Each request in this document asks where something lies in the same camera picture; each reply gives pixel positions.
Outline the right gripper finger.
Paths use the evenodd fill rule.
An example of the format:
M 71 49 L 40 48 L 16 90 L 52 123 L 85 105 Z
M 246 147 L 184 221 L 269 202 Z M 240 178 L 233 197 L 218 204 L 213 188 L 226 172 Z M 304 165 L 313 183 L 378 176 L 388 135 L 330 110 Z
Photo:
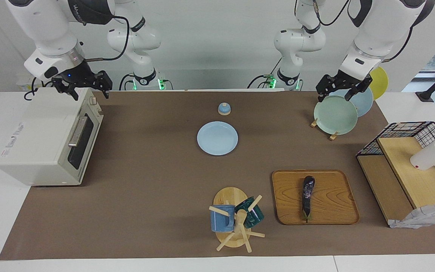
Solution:
M 74 100 L 78 100 L 79 95 L 75 91 L 76 84 L 68 83 L 61 77 L 53 77 L 53 87 L 58 93 L 67 94 L 71 96 Z
M 100 71 L 96 74 L 96 86 L 106 99 L 109 99 L 110 91 L 113 87 L 113 82 L 110 76 L 105 71 Z

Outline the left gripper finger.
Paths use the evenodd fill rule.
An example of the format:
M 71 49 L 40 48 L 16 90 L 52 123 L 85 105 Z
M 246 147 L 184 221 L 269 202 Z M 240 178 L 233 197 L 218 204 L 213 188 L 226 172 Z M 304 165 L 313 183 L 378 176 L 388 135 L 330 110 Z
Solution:
M 316 85 L 318 101 L 321 103 L 333 91 L 333 78 L 331 76 L 323 76 Z
M 367 88 L 369 88 L 372 81 L 373 81 L 373 79 L 371 77 L 366 77 L 364 80 L 362 80 L 358 84 L 352 85 L 345 95 L 345 100 L 349 101 L 349 100 L 351 100 L 351 98 L 354 95 L 356 95 L 358 93 L 364 93 L 364 91 L 366 91 Z

